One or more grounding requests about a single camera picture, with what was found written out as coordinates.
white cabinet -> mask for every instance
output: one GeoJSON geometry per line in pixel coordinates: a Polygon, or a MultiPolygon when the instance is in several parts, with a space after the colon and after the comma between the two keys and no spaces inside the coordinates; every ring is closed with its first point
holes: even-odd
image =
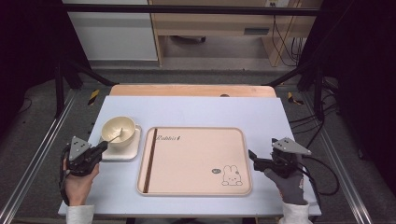
{"type": "MultiPolygon", "coordinates": [[[[146,5],[147,0],[63,0],[66,4],[146,5]]],[[[158,61],[148,13],[69,12],[90,61],[158,61]]]]}

black device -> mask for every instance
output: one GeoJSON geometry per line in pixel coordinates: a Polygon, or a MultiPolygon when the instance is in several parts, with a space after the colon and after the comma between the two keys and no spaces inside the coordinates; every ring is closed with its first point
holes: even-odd
{"type": "Polygon", "coordinates": [[[311,154],[310,150],[300,146],[288,137],[281,140],[273,138],[272,146],[273,153],[271,154],[271,160],[258,158],[254,152],[251,150],[248,151],[248,156],[254,162],[253,167],[255,171],[264,172],[265,169],[271,169],[280,177],[288,178],[298,168],[296,154],[311,154]]]}
{"type": "Polygon", "coordinates": [[[66,177],[68,175],[90,175],[95,165],[102,160],[102,153],[107,150],[107,146],[108,142],[103,141],[96,147],[92,147],[90,143],[77,137],[73,137],[71,144],[67,144],[62,152],[59,181],[59,189],[64,203],[69,205],[64,188],[66,177]]]}

hand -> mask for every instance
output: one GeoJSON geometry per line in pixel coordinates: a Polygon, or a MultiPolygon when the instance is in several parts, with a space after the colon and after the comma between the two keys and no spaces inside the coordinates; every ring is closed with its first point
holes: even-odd
{"type": "MultiPolygon", "coordinates": [[[[297,162],[301,163],[302,156],[297,155],[297,162]]],[[[273,170],[266,169],[264,174],[276,183],[284,203],[305,205],[304,176],[301,171],[295,171],[288,178],[278,176],[273,170]]]]}
{"type": "Polygon", "coordinates": [[[69,175],[65,182],[64,188],[69,199],[69,206],[84,205],[88,194],[91,191],[93,179],[99,174],[99,163],[95,165],[90,175],[75,176],[69,175]]]}

yellow and black tape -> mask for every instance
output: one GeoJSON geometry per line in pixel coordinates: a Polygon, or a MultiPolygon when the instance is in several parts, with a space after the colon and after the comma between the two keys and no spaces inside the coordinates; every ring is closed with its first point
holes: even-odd
{"type": "Polygon", "coordinates": [[[88,105],[93,105],[93,103],[95,102],[96,97],[98,96],[98,94],[99,94],[99,90],[94,90],[92,92],[90,100],[88,101],[88,105]]]}
{"type": "Polygon", "coordinates": [[[291,92],[288,93],[288,101],[289,101],[290,103],[294,103],[294,104],[297,104],[297,105],[303,105],[303,104],[304,104],[303,101],[296,101],[296,100],[294,100],[293,95],[291,94],[291,92]]]}

black horizontal beam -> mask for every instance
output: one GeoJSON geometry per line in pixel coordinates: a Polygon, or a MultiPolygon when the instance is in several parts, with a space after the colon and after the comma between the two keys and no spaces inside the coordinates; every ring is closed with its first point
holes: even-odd
{"type": "Polygon", "coordinates": [[[233,14],[233,15],[277,15],[318,16],[326,13],[319,8],[296,7],[215,7],[215,6],[163,6],[163,5],[99,5],[62,4],[44,5],[68,12],[114,12],[114,13],[183,13],[183,14],[233,14]]]}

